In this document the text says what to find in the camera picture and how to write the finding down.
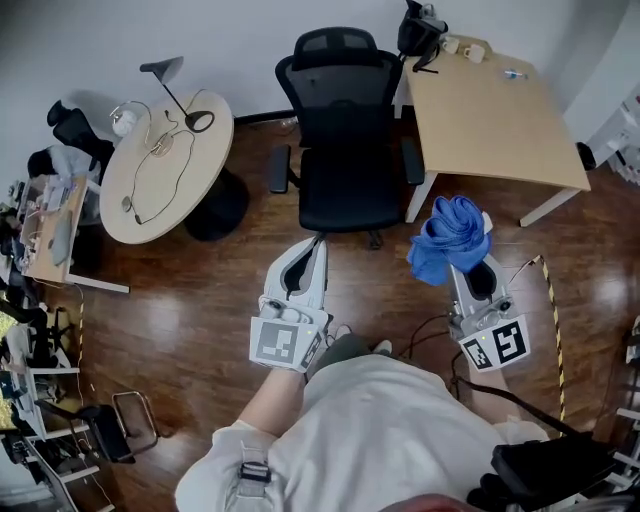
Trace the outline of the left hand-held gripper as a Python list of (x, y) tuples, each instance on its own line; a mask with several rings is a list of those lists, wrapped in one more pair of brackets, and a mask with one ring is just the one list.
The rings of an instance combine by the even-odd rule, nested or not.
[(328, 248), (307, 238), (287, 249), (269, 267), (251, 318), (249, 359), (264, 366), (304, 373), (332, 316), (325, 311)]

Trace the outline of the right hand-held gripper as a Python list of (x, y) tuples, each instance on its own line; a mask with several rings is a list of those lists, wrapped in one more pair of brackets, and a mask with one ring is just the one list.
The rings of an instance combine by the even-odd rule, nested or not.
[[(482, 219), (487, 235), (493, 223), (486, 211)], [(467, 273), (450, 266), (448, 277), (449, 333), (472, 368), (480, 373), (493, 371), (530, 354), (525, 316), (519, 313), (495, 258), (486, 256)]]

